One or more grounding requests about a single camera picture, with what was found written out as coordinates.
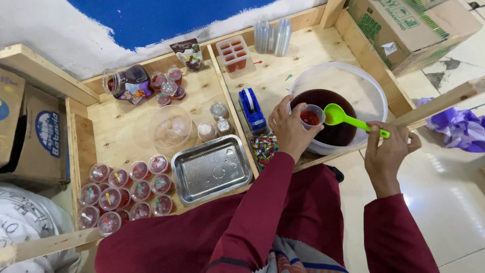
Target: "cardboard box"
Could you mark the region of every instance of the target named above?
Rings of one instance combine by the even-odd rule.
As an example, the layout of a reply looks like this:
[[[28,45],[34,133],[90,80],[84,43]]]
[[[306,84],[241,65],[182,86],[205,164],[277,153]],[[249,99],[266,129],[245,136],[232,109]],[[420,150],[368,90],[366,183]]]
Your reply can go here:
[[[0,168],[0,179],[50,185],[66,182],[66,126],[62,102],[27,84],[10,161]]]
[[[482,24],[458,0],[350,0],[348,11],[394,75],[434,64]]]
[[[0,69],[0,167],[10,159],[24,87],[24,79]]]

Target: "white wall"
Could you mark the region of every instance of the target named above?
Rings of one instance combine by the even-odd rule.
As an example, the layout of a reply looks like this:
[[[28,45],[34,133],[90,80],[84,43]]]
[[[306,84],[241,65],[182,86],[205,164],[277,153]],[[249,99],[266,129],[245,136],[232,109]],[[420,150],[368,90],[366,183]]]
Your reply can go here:
[[[171,52],[169,44],[197,37],[208,41],[253,25],[321,5],[326,0],[279,0],[241,11],[224,21],[158,44],[126,50],[110,37],[111,29],[92,21],[66,0],[0,0],[0,48],[22,43],[78,80],[105,68],[120,68]]]

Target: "small plastic spoon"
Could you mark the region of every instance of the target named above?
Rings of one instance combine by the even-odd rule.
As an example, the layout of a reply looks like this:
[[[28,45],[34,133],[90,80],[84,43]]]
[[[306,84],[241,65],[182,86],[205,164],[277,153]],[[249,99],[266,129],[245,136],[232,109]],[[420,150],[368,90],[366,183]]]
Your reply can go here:
[[[365,122],[346,115],[342,107],[340,107],[338,104],[331,103],[327,105],[323,112],[325,113],[325,124],[327,125],[337,125],[342,122],[346,122],[357,128],[366,130],[367,132],[371,131],[371,128],[367,126]],[[380,129],[380,135],[383,138],[389,138],[389,132],[386,130]]]

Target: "stack of plastic cups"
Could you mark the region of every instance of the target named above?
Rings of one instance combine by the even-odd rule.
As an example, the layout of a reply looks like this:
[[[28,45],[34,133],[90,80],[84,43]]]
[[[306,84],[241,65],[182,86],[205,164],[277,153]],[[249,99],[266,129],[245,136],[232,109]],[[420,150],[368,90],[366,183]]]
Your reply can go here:
[[[283,57],[288,52],[291,38],[290,19],[280,19],[275,29],[275,56]]]
[[[268,21],[259,21],[254,25],[254,48],[259,54],[270,53],[272,28]]]

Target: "large plastic bowl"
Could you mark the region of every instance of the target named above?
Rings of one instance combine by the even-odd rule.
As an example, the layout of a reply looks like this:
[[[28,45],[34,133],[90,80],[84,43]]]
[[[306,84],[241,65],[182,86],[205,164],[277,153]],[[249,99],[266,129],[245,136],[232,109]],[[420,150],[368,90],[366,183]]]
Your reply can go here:
[[[359,120],[384,122],[388,116],[388,103],[382,88],[372,76],[355,66],[331,62],[310,67],[296,78],[289,94],[296,97],[312,89],[327,89],[343,96]],[[367,138],[364,130],[357,129],[348,146],[332,146],[313,139],[307,150],[322,155],[339,154],[365,144]]]
[[[148,120],[146,132],[150,141],[160,148],[175,148],[187,142],[192,131],[192,119],[180,106],[167,105]]]

